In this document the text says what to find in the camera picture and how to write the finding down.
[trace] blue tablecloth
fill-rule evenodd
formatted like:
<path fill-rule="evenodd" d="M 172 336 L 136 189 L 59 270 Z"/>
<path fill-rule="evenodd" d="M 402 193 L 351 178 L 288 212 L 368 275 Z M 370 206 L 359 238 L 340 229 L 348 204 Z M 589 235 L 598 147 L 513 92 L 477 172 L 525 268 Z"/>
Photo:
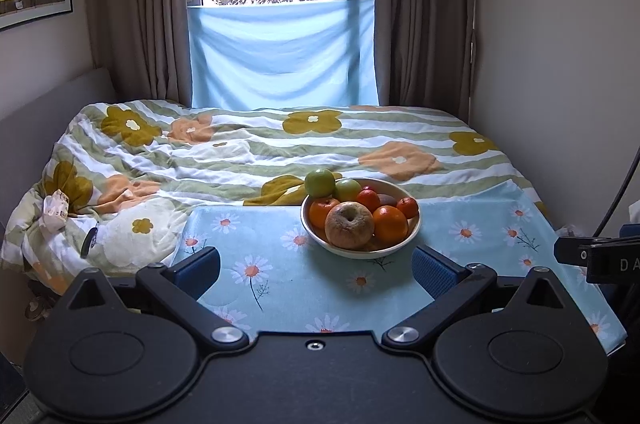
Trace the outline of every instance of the blue tablecloth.
<path fill-rule="evenodd" d="M 461 265 L 484 263 L 500 275 L 550 267 L 607 352 L 625 339 L 584 271 L 555 260 L 554 231 L 513 182 L 459 200 L 418 203 L 422 226 L 414 243 L 375 261 L 342 258 L 315 244 L 300 224 L 299 207 L 199 207 L 187 221 L 174 263 L 214 245 L 222 260 L 220 278 L 199 302 L 251 338 L 260 330 L 373 330 L 380 338 L 433 300 L 411 273 L 412 250 L 423 242 Z"/>

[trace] blue sheet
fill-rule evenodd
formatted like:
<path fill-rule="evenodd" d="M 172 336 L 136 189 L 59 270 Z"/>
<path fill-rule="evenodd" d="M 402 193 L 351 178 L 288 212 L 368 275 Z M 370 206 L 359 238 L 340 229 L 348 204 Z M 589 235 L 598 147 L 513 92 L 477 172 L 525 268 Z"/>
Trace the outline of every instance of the blue sheet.
<path fill-rule="evenodd" d="M 378 105 L 373 0 L 190 7 L 193 107 Z"/>
<path fill-rule="evenodd" d="M 411 273 L 412 250 L 422 242 L 458 264 L 484 263 L 504 276 L 547 266 L 606 352 L 625 339 L 620 321 L 580 267 L 558 264 L 557 236 L 513 182 L 457 200 L 418 203 L 422 226 L 415 243 L 377 261 L 350 260 L 319 247 L 301 227 L 299 207 L 198 207 L 174 263 L 214 245 L 222 260 L 220 278 L 199 301 L 251 338 L 259 330 L 373 330 L 380 338 L 432 301 Z"/>

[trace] fruit bowl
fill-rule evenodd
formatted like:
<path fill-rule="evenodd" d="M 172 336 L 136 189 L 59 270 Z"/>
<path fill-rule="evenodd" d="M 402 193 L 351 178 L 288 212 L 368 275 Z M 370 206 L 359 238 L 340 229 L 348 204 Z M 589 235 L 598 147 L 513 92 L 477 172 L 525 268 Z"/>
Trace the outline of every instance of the fruit bowl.
<path fill-rule="evenodd" d="M 367 185 L 369 185 L 369 187 L 373 188 L 373 190 L 375 190 L 377 193 L 380 193 L 381 195 L 390 195 L 396 200 L 411 196 L 402 187 L 398 187 L 391 182 L 385 182 L 384 180 L 364 178 L 354 178 L 353 180 L 358 182 L 362 187 L 366 187 Z M 409 232 L 407 234 L 407 237 L 397 245 L 385 247 L 374 237 L 367 245 L 365 245 L 362 250 L 348 250 L 334 247 L 327 242 L 324 230 L 317 229 L 311 224 L 309 220 L 309 207 L 311 206 L 311 203 L 313 201 L 313 198 L 307 196 L 302 202 L 302 206 L 300 207 L 300 220 L 302 221 L 302 226 L 305 228 L 311 238 L 318 242 L 319 245 L 324 247 L 329 252 L 333 252 L 338 256 L 343 256 L 344 258 L 375 259 L 382 258 L 383 256 L 388 256 L 389 254 L 395 253 L 396 251 L 407 245 L 409 242 L 411 242 L 411 240 L 418 235 L 418 230 L 420 229 L 420 214 L 418 214 L 418 216 L 415 216 L 409 220 Z"/>

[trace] floral duvet cover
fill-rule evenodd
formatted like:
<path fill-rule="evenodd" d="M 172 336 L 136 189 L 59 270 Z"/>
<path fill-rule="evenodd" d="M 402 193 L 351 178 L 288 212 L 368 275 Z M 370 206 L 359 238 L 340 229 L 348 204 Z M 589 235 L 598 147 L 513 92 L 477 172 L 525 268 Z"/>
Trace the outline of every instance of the floral duvet cover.
<path fill-rule="evenodd" d="M 0 264 L 34 271 L 62 293 L 85 267 L 132 275 L 171 260 L 200 205 L 299 205 L 304 176 L 402 185 L 415 198 L 449 200 L 513 180 L 531 184 L 491 142 L 442 111 L 409 107 L 187 109 L 161 100 L 85 107 L 9 220 Z M 69 197 L 64 229 L 41 223 L 46 195 Z M 82 244 L 98 227 L 86 258 Z"/>

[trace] bowl rim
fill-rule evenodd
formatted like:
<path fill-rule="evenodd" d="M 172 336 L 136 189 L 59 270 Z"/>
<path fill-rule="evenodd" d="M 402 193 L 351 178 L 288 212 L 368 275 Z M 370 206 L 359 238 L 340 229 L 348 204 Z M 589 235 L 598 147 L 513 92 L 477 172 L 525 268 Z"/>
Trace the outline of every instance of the bowl rim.
<path fill-rule="evenodd" d="M 337 182 L 338 180 L 341 180 L 343 178 L 350 178 L 352 180 L 355 180 L 356 182 L 359 183 L 360 180 L 366 180 L 366 181 L 371 181 L 371 182 L 378 182 L 380 184 L 388 184 L 388 185 L 392 185 L 393 187 L 395 187 L 396 189 L 399 189 L 400 191 L 402 191 L 402 193 L 406 196 L 406 197 L 410 197 L 411 195 L 407 192 L 407 190 L 405 190 L 403 187 L 401 187 L 398 184 L 394 184 L 393 182 L 389 182 L 386 180 L 382 180 L 382 179 L 372 179 L 369 177 L 341 177 L 339 179 L 335 179 L 335 181 Z M 306 222 L 306 217 L 305 217 L 305 213 L 308 210 L 307 206 L 309 205 L 309 203 L 311 203 L 313 201 L 313 198 L 311 198 L 309 195 L 306 195 L 306 197 L 304 198 L 304 200 L 302 200 L 302 204 L 300 205 L 300 222 L 302 223 L 302 226 L 304 227 L 304 229 L 308 232 L 308 234 L 311 236 L 311 238 L 321 247 L 325 248 L 326 250 L 328 250 L 329 252 L 332 252 L 334 254 L 343 256 L 343 257 L 347 257 L 347 258 L 354 258 L 354 259 L 375 259 L 377 257 L 384 257 L 384 256 L 388 256 L 389 254 L 393 254 L 396 251 L 400 250 L 401 248 L 403 248 L 405 245 L 408 245 L 409 242 L 411 242 L 411 240 L 413 240 L 417 235 L 418 235 L 418 231 L 420 230 L 420 225 L 422 224 L 422 217 L 420 216 L 420 212 L 418 211 L 418 220 L 414 226 L 414 229 L 411 231 L 411 233 L 404 239 L 402 240 L 400 243 L 396 243 L 395 245 L 392 245 L 391 247 L 386 247 L 383 249 L 378 249 L 378 250 L 349 250 L 349 249 L 343 249 L 341 247 L 335 247 L 335 245 L 331 245 L 329 242 L 324 241 L 322 238 L 320 238 L 313 230 L 313 228 L 310 226 L 310 224 L 308 224 Z"/>

